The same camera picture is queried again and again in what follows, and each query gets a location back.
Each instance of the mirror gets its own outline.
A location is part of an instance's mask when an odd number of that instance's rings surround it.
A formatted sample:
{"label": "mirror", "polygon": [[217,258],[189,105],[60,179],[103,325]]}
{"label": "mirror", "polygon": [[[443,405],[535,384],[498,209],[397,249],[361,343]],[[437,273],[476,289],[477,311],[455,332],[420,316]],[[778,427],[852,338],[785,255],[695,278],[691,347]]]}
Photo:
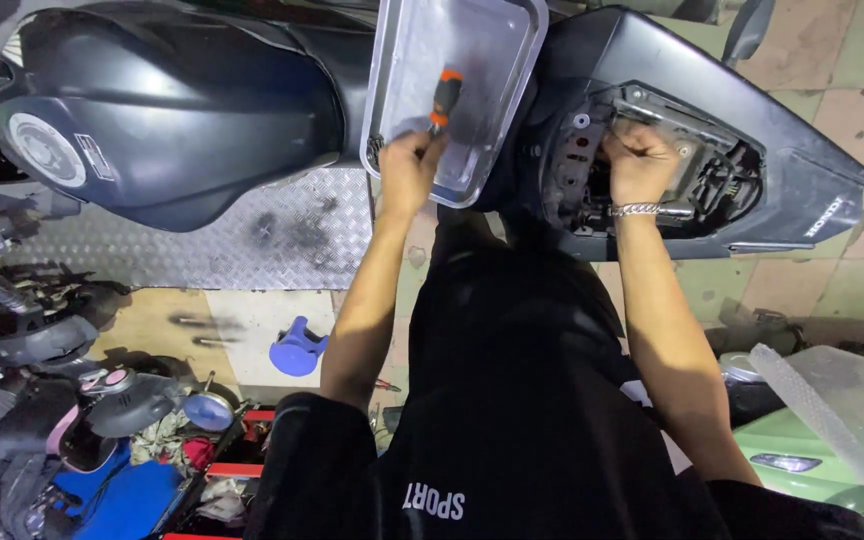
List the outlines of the mirror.
{"label": "mirror", "polygon": [[738,61],[749,60],[756,53],[765,40],[775,7],[776,0],[747,0],[739,8],[728,30],[722,64],[735,68]]}

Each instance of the person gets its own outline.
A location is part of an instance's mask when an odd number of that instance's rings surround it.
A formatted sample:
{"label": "person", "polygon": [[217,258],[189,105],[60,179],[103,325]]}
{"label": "person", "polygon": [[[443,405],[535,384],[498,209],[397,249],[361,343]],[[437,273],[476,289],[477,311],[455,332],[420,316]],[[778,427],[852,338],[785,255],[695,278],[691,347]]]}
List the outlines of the person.
{"label": "person", "polygon": [[[651,213],[615,218],[629,357],[589,264],[512,249],[481,214],[440,211],[410,393],[377,457],[367,410],[406,232],[445,145],[413,132],[379,154],[383,203],[319,395],[279,403],[246,539],[864,537],[851,510],[762,488]],[[602,150],[613,208],[634,212],[659,202],[679,159],[624,121]]]}

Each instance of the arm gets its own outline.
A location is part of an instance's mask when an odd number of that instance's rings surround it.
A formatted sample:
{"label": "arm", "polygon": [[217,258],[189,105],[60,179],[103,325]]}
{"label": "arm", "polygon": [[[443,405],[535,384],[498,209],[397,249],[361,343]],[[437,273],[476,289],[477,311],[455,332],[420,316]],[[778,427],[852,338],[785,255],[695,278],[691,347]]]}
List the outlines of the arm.
{"label": "arm", "polygon": [[414,132],[379,153],[382,208],[322,355],[325,398],[362,411],[369,407],[392,339],[405,235],[428,200],[445,145],[444,138],[433,141],[427,132]]}
{"label": "arm", "polygon": [[[603,142],[616,205],[659,202],[679,155],[654,129],[616,124]],[[632,361],[669,435],[703,480],[762,485],[738,448],[715,354],[679,287],[656,217],[616,219]]]}

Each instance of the diamond plate floor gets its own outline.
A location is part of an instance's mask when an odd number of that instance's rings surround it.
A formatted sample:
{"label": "diamond plate floor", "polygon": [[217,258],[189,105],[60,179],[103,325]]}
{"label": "diamond plate floor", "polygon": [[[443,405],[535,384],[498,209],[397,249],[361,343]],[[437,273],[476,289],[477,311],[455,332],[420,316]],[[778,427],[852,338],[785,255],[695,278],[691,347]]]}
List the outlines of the diamond plate floor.
{"label": "diamond plate floor", "polygon": [[217,221],[165,232],[95,204],[40,222],[8,265],[95,272],[133,287],[348,289],[372,238],[362,169],[318,169],[282,187],[242,196]]}

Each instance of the hand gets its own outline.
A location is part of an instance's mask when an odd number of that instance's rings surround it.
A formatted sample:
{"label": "hand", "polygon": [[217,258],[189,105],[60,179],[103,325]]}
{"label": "hand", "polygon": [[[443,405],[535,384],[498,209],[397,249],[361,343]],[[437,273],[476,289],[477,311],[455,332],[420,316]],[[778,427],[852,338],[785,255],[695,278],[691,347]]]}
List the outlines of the hand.
{"label": "hand", "polygon": [[615,122],[602,140],[602,149],[611,163],[609,191],[618,207],[659,202],[679,166],[679,153],[655,128],[629,120]]}
{"label": "hand", "polygon": [[432,192],[446,144],[444,135],[433,139],[428,131],[413,131],[391,141],[378,153],[382,215],[412,221]]}

